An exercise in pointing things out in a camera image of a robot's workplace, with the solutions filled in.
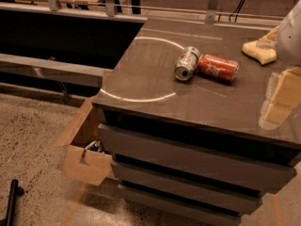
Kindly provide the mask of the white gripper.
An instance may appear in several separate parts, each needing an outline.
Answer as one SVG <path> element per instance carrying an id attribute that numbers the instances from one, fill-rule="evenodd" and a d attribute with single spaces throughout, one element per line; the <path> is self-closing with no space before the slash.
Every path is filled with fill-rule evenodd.
<path id="1" fill-rule="evenodd" d="M 277 58 L 294 66 L 301 65 L 301 0 L 282 20 L 280 26 L 271 29 L 257 40 L 261 48 L 275 48 Z M 261 107 L 259 126 L 275 130 L 301 103 L 301 67 L 293 67 L 282 73 L 272 73 Z"/>

